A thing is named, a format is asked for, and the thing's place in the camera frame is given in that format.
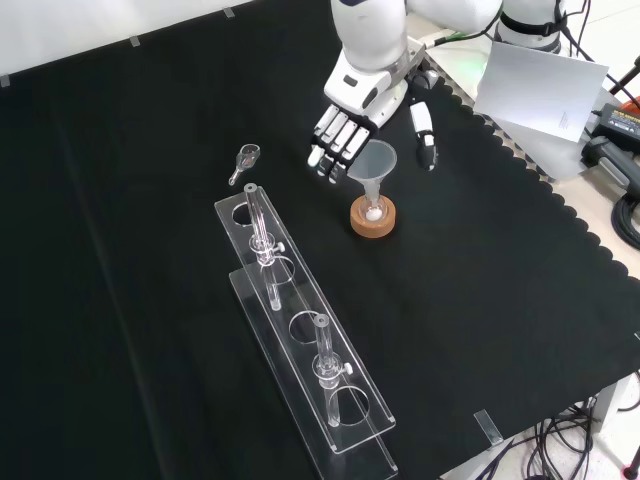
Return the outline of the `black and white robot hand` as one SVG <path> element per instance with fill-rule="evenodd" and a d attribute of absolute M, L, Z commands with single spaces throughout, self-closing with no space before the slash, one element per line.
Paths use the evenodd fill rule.
<path fill-rule="evenodd" d="M 418 158 L 425 168 L 433 168 L 437 153 L 431 114 L 426 103 L 412 94 L 417 88 L 434 87 L 439 80 L 425 67 L 425 57 L 426 46 L 410 38 L 396 63 L 365 72 L 341 52 L 324 87 L 329 106 L 314 127 L 308 166 L 329 183 L 340 183 L 364 147 L 408 100 Z"/>

